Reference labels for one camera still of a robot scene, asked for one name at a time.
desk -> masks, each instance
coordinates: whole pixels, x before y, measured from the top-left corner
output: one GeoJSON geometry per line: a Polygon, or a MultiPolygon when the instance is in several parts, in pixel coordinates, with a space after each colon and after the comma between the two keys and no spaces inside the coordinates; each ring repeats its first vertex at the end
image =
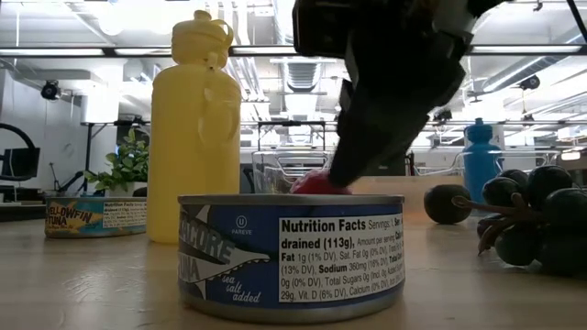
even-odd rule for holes
{"type": "Polygon", "coordinates": [[[401,194],[405,197],[404,214],[413,219],[428,221],[422,206],[425,193],[439,184],[463,184],[460,176],[362,177],[350,189],[354,194],[401,194]]]}
{"type": "MultiPolygon", "coordinates": [[[[474,222],[405,219],[406,284],[392,309],[332,330],[587,329],[587,282],[476,257],[474,222]]],[[[183,308],[176,247],[143,236],[46,240],[41,221],[0,224],[0,327],[9,330],[276,329],[183,308]]],[[[292,326],[319,329],[320,326],[292,326]]]]}

ceiling light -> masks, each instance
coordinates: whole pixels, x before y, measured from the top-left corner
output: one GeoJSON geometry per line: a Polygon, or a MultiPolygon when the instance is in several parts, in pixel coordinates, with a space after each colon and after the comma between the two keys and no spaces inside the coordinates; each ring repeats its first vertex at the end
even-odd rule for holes
{"type": "Polygon", "coordinates": [[[101,49],[0,49],[0,56],[103,56],[101,49]]]}
{"type": "Polygon", "coordinates": [[[270,59],[271,64],[318,64],[318,63],[336,63],[336,59],[323,59],[323,58],[282,58],[282,59],[270,59]]]}
{"type": "Polygon", "coordinates": [[[578,160],[581,157],[581,153],[579,151],[563,151],[560,154],[560,158],[562,160],[578,160]]]}
{"type": "Polygon", "coordinates": [[[294,46],[235,46],[230,48],[231,56],[299,56],[294,46]]]}
{"type": "Polygon", "coordinates": [[[469,55],[492,55],[492,54],[537,54],[542,55],[543,53],[560,53],[560,55],[572,55],[581,49],[579,45],[527,45],[527,46],[471,46],[471,52],[469,55]]]}
{"type": "MultiPolygon", "coordinates": [[[[68,0],[68,3],[82,3],[85,0],[68,0]]],[[[39,0],[4,0],[2,1],[3,3],[18,3],[18,4],[26,4],[26,3],[33,3],[33,4],[38,4],[39,0]]]]}
{"type": "Polygon", "coordinates": [[[144,56],[144,55],[161,55],[170,56],[172,55],[172,49],[166,48],[135,48],[135,49],[114,49],[116,55],[120,56],[144,56]]]}

red object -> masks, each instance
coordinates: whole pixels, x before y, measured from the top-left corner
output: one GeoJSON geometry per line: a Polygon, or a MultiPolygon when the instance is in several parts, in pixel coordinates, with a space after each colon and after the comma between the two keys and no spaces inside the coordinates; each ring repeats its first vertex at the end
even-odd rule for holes
{"type": "Polygon", "coordinates": [[[303,194],[352,194],[349,188],[333,187],[328,181],[328,170],[311,170],[298,179],[290,193],[303,194]]]}

blue tuna can label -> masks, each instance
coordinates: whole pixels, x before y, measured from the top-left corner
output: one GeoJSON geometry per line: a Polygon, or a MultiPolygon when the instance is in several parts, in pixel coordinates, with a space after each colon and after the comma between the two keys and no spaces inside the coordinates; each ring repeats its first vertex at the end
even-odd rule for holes
{"type": "Polygon", "coordinates": [[[328,308],[400,291],[402,205],[183,204],[179,285],[209,302],[328,308]]]}
{"type": "Polygon", "coordinates": [[[47,237],[112,237],[144,233],[145,198],[49,198],[47,237]]]}

yellowfin tuna can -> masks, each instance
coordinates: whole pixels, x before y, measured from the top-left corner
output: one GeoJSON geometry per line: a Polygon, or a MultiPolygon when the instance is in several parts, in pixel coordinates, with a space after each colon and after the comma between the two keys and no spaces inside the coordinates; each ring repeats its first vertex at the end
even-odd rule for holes
{"type": "Polygon", "coordinates": [[[45,236],[116,237],[146,230],[146,198],[48,198],[45,236]]]}

